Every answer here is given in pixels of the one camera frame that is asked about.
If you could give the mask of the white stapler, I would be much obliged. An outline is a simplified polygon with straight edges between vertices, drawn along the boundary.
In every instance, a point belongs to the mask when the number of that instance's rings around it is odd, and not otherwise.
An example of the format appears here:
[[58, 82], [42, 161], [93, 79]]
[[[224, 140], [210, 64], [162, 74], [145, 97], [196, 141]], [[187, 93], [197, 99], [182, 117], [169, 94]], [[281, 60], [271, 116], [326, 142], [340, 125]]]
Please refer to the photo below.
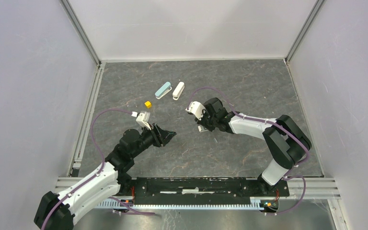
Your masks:
[[180, 98], [184, 88], [185, 88], [185, 83], [182, 81], [179, 82], [172, 93], [172, 96], [173, 96], [172, 98], [177, 101]]

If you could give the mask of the white staple box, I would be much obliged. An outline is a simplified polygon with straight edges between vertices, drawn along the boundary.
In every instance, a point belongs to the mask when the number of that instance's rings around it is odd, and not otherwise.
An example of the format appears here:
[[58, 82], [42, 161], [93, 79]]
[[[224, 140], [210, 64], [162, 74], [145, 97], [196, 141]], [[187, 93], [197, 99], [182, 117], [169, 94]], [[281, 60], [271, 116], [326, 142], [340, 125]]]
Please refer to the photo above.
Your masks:
[[199, 132], [207, 131], [207, 129], [205, 127], [201, 126], [201, 125], [198, 126], [198, 130], [199, 130]]

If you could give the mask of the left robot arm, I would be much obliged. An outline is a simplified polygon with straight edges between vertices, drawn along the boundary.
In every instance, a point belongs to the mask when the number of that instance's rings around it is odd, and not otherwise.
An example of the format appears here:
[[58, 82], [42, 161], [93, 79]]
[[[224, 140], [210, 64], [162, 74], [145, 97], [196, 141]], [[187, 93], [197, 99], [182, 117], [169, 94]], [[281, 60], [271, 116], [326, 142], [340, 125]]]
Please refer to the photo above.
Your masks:
[[127, 172], [134, 165], [134, 158], [151, 146], [164, 147], [174, 136], [176, 132], [155, 123], [141, 132], [126, 130], [97, 169], [59, 193], [49, 191], [43, 195], [34, 217], [35, 225], [41, 230], [71, 230], [104, 200], [128, 194], [131, 176]]

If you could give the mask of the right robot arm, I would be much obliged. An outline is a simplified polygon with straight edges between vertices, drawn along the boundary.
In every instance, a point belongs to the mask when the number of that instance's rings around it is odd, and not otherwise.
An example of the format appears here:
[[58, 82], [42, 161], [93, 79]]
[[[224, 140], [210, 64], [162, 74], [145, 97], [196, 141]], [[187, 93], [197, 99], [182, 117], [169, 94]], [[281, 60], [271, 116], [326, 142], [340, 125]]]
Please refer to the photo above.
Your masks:
[[187, 110], [195, 115], [199, 131], [214, 131], [247, 135], [266, 142], [272, 155], [267, 168], [259, 175], [258, 191], [271, 195], [277, 183], [304, 159], [312, 147], [310, 139], [288, 115], [263, 119], [240, 112], [228, 112], [218, 98], [205, 103], [192, 102]]

